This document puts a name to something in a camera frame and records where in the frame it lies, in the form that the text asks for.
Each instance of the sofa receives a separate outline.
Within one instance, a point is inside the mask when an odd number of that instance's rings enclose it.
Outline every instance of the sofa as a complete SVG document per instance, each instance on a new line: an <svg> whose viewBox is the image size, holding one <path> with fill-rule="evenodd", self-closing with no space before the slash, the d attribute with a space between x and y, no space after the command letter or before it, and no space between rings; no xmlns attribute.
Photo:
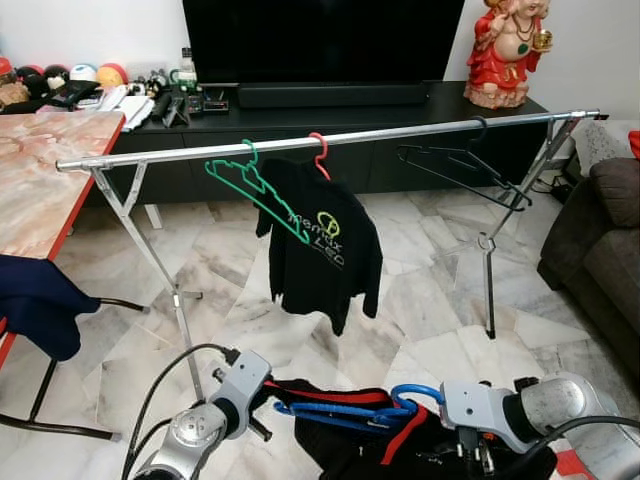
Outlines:
<svg viewBox="0 0 640 480"><path fill-rule="evenodd" d="M538 273L566 288L640 377L640 162L595 164L553 224Z"/></svg>

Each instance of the clothes rack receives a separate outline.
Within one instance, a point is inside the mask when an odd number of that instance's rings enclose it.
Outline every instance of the clothes rack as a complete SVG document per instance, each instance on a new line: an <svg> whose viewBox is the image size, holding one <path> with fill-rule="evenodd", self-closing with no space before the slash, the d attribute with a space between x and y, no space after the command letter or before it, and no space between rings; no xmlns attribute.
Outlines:
<svg viewBox="0 0 640 480"><path fill-rule="evenodd" d="M564 113L545 113L533 115L520 115L512 117L498 117L486 119L479 122L477 119L471 119L461 122L439 123L433 125L421 125L414 127L392 128L385 130L371 130L356 133L344 133L337 135L328 135L324 137L327 145L344 145L350 143L372 142L380 140L390 140L396 138L416 137L423 135L433 135L437 133L456 132L464 130L477 130L486 127L502 127L512 125L523 125L531 123L547 123L547 138L538 155L537 160L529 169L520 191L526 194L534 185L536 179L544 171L547 163L558 152L560 147L567 140L573 129L584 118L594 118L600 114L598 110L575 110ZM557 122L563 122L557 130L554 128ZM292 138L287 140L274 140L257 142L253 147L257 152L274 152L279 150L291 150L296 148L317 147L319 140L313 137ZM173 306L185 348L192 346L189 327L184 313L184 300L186 298L202 298L202 293L183 292L178 285L174 283L173 278L167 272L162 261L153 250L151 244L144 236L139 227L131 219L131 209L140 193L140 187L146 173L147 165L151 163L161 162L178 162L188 161L192 159L211 159L220 157L230 157L242 154L253 153L253 148L246 144L220 145L200 148L184 148L179 150L167 150L144 153L131 153L123 155L105 155L100 157L72 159L68 161L59 161L56 163L60 171L86 170L91 173L96 181L96 185L102 191L107 202L113 208L114 212L122 222L127 232L131 235L144 257L154 268L158 276L161 278L165 289L169 292L173 299ZM136 173L126 198L119 198L118 193L113 188L110 180L104 174L104 170L124 165L136 165ZM496 250L495 237L498 235L502 227L511 218L514 210L520 207L523 201L522 195L515 195L511 200L505 215L499 220L489 232L480 233L477 243L482 249L484 256L484 278L485 278L485 314L487 322L487 334L490 338L495 338L495 318L493 306L493 275L492 275L492 254ZM197 371L194 358L189 357L189 368L194 384L196 396L199 400L204 399L200 384L199 374Z"/></svg>

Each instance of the red statue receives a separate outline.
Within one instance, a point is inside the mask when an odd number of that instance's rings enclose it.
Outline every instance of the red statue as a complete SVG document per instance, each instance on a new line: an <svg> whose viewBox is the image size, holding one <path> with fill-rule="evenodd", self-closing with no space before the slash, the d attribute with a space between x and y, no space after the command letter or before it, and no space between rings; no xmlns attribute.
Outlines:
<svg viewBox="0 0 640 480"><path fill-rule="evenodd" d="M529 87L527 70L535 72L551 50L551 33L541 20L550 0L485 0L489 13L477 21L476 42L467 62L471 74L464 96L481 107L518 107Z"/></svg>

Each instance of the soundbar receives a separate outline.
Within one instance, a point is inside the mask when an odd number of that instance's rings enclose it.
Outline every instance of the soundbar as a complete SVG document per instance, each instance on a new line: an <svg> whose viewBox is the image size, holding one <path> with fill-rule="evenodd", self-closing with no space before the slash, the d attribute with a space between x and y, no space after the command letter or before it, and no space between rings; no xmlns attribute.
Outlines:
<svg viewBox="0 0 640 480"><path fill-rule="evenodd" d="M427 100L424 83L241 83L242 108L408 105Z"/></svg>

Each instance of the bottle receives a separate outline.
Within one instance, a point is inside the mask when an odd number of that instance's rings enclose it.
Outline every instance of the bottle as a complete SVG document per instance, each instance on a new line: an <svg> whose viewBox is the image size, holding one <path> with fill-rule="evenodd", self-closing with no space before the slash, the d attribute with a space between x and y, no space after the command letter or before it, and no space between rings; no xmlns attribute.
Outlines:
<svg viewBox="0 0 640 480"><path fill-rule="evenodd" d="M186 85L187 89L194 90L198 84L196 76L196 68L193 64L191 49L184 47L182 49L182 63L180 64L180 80Z"/></svg>

